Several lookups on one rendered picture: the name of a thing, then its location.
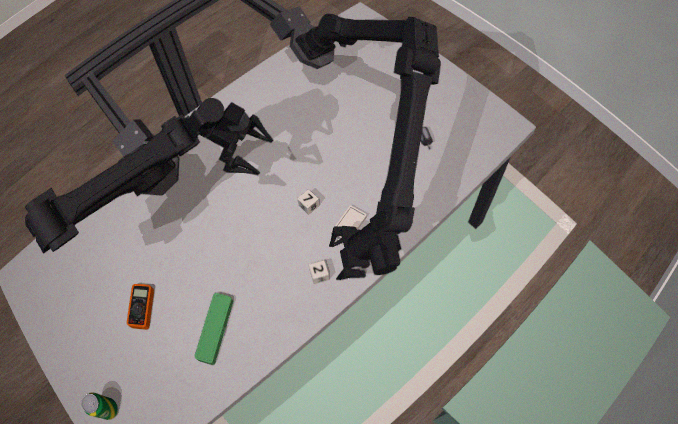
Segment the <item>cream rectangular tray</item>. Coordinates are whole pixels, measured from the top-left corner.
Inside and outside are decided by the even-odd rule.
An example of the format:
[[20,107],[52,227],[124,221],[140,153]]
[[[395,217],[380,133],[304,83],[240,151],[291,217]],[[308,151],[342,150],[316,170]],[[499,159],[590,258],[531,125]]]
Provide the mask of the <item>cream rectangular tray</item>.
[[335,226],[351,226],[358,230],[366,218],[367,214],[350,205]]

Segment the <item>green drink can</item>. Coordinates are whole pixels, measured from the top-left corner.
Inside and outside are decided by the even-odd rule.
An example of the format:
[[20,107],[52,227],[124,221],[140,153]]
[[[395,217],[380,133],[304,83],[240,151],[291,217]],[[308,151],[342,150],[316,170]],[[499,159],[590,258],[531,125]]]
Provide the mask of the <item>green drink can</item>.
[[113,419],[118,412],[118,406],[113,399],[97,393],[86,394],[82,398],[81,406],[86,414],[106,420]]

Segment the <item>beige calendar cube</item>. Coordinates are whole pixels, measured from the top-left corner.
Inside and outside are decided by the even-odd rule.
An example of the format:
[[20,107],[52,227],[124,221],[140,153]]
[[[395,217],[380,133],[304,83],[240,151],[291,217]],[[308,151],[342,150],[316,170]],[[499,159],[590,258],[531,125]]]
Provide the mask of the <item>beige calendar cube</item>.
[[299,206],[307,213],[312,213],[319,207],[319,198],[309,189],[297,198]]
[[329,280],[329,273],[325,264],[325,260],[309,264],[310,272],[314,284]]

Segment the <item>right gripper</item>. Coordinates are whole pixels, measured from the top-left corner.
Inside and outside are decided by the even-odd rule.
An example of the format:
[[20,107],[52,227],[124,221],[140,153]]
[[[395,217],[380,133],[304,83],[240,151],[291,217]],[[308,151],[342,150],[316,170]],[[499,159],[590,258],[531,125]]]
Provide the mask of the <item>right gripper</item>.
[[[249,119],[250,121],[247,128],[245,128],[244,131],[236,131],[231,144],[226,149],[224,148],[220,155],[219,160],[225,163],[223,171],[227,173],[248,173],[254,175],[260,174],[260,172],[255,167],[253,167],[251,164],[249,164],[240,156],[237,155],[235,158],[232,158],[237,148],[237,142],[239,140],[242,141],[245,138],[246,134],[270,143],[274,141],[273,138],[265,130],[264,126],[262,125],[261,121],[257,116],[253,114]],[[254,127],[256,127],[263,135],[254,130],[253,129]],[[237,165],[240,167],[238,167]]]

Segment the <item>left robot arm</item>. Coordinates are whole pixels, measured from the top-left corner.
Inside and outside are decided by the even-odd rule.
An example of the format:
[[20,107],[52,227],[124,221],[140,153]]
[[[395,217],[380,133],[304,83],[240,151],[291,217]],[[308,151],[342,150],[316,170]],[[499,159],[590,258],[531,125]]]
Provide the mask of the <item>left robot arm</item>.
[[400,75],[401,93],[388,175],[376,215],[360,231],[361,241],[370,249],[359,259],[371,261],[374,275],[384,275],[400,265],[398,234],[409,231],[413,223],[414,179],[426,102],[430,86],[439,82],[441,68],[437,27],[415,17],[353,20],[325,14],[318,26],[295,39],[309,60],[335,49],[335,41],[346,48],[356,40],[402,43],[394,67]]

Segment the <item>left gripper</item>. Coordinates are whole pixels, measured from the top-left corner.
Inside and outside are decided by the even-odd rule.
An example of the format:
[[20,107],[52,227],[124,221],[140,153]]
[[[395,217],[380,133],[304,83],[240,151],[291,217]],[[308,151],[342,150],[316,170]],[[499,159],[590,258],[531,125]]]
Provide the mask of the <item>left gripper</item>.
[[[329,247],[335,247],[341,243],[344,244],[344,248],[340,251],[343,270],[337,276],[336,280],[366,277],[365,270],[352,269],[353,267],[367,268],[370,266],[369,260],[359,259],[367,253],[370,248],[365,246],[361,241],[360,232],[358,231],[361,230],[357,230],[356,227],[351,226],[333,227]],[[342,237],[335,242],[337,236]]]

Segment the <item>green long rectangular box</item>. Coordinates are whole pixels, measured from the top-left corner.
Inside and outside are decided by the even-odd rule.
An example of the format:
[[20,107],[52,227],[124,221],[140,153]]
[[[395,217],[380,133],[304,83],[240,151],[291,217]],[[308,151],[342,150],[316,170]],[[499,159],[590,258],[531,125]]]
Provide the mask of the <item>green long rectangular box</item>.
[[195,359],[214,365],[218,356],[233,300],[230,296],[214,293],[195,352]]

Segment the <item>orange digital multimeter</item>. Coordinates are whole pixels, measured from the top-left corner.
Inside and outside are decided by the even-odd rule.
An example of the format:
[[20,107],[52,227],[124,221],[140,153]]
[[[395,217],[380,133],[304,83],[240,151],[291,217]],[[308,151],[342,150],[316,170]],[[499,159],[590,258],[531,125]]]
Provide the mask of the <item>orange digital multimeter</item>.
[[133,284],[127,316],[127,325],[135,329],[150,327],[154,289],[150,285]]

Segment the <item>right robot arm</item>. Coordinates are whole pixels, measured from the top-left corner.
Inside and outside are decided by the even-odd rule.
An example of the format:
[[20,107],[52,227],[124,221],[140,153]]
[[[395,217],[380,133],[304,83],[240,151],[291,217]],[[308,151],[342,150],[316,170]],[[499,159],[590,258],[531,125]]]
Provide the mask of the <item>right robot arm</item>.
[[204,100],[193,112],[186,118],[183,115],[172,117],[162,124],[160,134],[153,136],[147,144],[77,189],[56,196],[50,188],[31,200],[25,206],[28,212],[25,225],[33,237],[37,235],[36,242],[43,254],[50,249],[54,252],[73,239],[79,233],[75,227],[78,222],[118,196],[133,191],[139,196],[148,187],[149,191],[145,190],[145,193],[149,193],[175,168],[173,158],[184,155],[200,143],[198,135],[206,137],[215,126],[208,139],[226,149],[236,131],[247,128],[250,121],[245,110],[232,102],[224,113],[223,104],[216,98]]

